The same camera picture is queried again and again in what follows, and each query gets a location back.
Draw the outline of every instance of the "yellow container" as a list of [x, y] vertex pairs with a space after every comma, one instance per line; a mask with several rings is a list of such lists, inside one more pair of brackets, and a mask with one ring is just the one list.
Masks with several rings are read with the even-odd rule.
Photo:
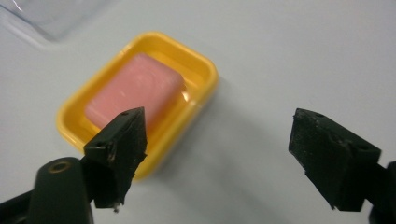
[[167, 107], [165, 119], [155, 123], [148, 135], [148, 156], [136, 170], [134, 179], [149, 175], [175, 143], [182, 131], [197, 115], [217, 86], [219, 75], [215, 65], [203, 55], [158, 32], [138, 36], [93, 76], [61, 107], [57, 128], [61, 136], [83, 153], [83, 147], [100, 130], [84, 114], [86, 104], [136, 54], [146, 53], [179, 72], [186, 85], [184, 99]]

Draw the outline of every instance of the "table surface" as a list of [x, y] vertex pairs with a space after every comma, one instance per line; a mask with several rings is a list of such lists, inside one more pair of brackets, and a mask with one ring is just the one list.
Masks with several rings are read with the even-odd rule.
[[135, 36], [161, 31], [211, 59], [216, 94], [157, 172], [95, 223], [367, 223], [331, 210], [288, 152], [297, 107], [396, 160], [396, 1], [116, 1], [54, 46], [0, 27], [0, 201], [48, 161], [82, 155], [62, 103]]

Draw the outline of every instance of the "soap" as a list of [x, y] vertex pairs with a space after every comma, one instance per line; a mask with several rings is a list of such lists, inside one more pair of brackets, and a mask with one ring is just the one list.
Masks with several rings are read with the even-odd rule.
[[140, 53], [88, 102], [85, 116], [103, 129], [119, 113], [145, 107], [147, 127], [151, 127], [184, 90], [183, 77], [163, 63]]

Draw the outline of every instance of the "gray tabletop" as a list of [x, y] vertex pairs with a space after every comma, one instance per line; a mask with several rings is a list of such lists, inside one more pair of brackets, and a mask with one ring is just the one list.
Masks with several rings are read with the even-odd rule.
[[82, 155], [58, 134], [62, 103], [135, 36], [161, 31], [204, 54], [219, 87], [120, 213], [95, 223], [367, 223], [332, 211], [288, 152], [297, 107], [396, 160], [396, 2], [117, 1], [50, 47], [0, 27], [0, 201], [43, 164]]

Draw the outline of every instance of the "pink block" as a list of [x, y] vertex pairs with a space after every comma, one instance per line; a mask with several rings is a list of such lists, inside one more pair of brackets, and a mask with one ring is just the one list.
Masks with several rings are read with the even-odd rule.
[[144, 106], [149, 127], [183, 90], [184, 80], [179, 73], [146, 54], [138, 54], [91, 99], [85, 115], [102, 129], [119, 113]]

